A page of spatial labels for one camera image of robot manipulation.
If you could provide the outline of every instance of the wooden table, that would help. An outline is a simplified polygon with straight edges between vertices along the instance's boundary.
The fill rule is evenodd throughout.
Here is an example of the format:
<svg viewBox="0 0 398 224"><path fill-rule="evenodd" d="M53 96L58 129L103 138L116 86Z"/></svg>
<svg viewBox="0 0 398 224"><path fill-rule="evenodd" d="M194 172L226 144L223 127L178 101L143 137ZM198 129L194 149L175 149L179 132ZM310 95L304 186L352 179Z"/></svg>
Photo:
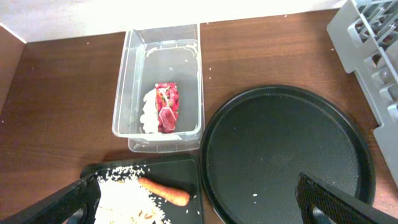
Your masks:
<svg viewBox="0 0 398 224"><path fill-rule="evenodd" d="M206 120L255 86L319 94L364 134L376 170L374 206L398 217L398 189L372 135L376 120L326 33L335 13L202 24ZM87 164L158 156L132 153L111 131L123 40L118 33L26 45L0 117L0 218L77 180ZM206 200L205 217L221 223Z"/></svg>

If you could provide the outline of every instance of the clear plastic container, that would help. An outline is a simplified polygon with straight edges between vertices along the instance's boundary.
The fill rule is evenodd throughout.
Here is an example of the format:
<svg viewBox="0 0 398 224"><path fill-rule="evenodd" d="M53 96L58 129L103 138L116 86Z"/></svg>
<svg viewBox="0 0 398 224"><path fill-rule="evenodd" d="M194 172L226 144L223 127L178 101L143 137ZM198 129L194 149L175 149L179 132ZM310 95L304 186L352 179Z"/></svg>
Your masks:
<svg viewBox="0 0 398 224"><path fill-rule="evenodd" d="M176 83L180 108L174 133L146 134L139 118L156 83ZM126 33L113 114L113 133L136 152L197 149L204 124L199 25Z"/></svg>

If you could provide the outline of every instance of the gray dish rack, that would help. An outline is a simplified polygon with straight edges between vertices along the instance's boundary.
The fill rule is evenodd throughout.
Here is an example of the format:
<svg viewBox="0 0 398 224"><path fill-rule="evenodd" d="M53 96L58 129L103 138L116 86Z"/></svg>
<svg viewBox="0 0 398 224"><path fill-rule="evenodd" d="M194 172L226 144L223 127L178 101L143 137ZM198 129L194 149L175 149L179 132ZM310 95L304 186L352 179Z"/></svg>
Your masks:
<svg viewBox="0 0 398 224"><path fill-rule="evenodd" d="M374 137L398 185L398 75L386 53L398 40L397 19L398 0L347 0L327 31L379 124Z"/></svg>

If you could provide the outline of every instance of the white backdrop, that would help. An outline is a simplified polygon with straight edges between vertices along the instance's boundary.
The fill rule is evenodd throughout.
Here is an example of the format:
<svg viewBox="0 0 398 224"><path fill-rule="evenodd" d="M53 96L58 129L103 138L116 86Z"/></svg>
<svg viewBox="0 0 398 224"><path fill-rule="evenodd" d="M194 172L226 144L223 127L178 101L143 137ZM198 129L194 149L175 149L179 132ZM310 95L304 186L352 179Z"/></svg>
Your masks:
<svg viewBox="0 0 398 224"><path fill-rule="evenodd" d="M341 7L345 0L0 0L0 22L27 42L274 16Z"/></svg>

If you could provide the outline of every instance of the black round tray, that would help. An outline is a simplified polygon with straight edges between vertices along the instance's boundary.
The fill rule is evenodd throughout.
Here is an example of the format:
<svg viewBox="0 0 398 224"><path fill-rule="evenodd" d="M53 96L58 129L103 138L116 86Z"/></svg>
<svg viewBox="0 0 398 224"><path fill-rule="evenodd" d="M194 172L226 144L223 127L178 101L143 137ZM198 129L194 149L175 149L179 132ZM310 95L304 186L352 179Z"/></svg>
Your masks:
<svg viewBox="0 0 398 224"><path fill-rule="evenodd" d="M368 204L374 167L355 125L326 99L292 86L245 91L210 119L201 140L205 192L226 223L302 223L299 172Z"/></svg>

